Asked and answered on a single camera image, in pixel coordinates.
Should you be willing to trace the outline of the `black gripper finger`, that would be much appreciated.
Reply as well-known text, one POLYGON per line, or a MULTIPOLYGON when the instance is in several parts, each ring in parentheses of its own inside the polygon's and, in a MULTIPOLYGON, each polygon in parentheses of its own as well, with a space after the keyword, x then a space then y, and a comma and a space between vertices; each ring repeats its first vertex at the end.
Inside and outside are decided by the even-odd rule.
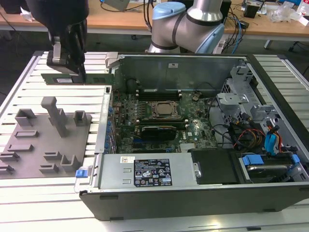
POLYGON ((79 39, 79 56, 83 56, 85 53, 85 44, 87 36, 87 21, 84 20, 78 25, 78 39, 79 39))
POLYGON ((70 54, 70 63, 72 71, 77 74, 77 77, 74 79, 75 83, 84 83, 85 82, 85 55, 79 56, 79 39, 78 39, 78 25, 74 24, 68 27, 68 42, 69 42, 69 54, 70 54))

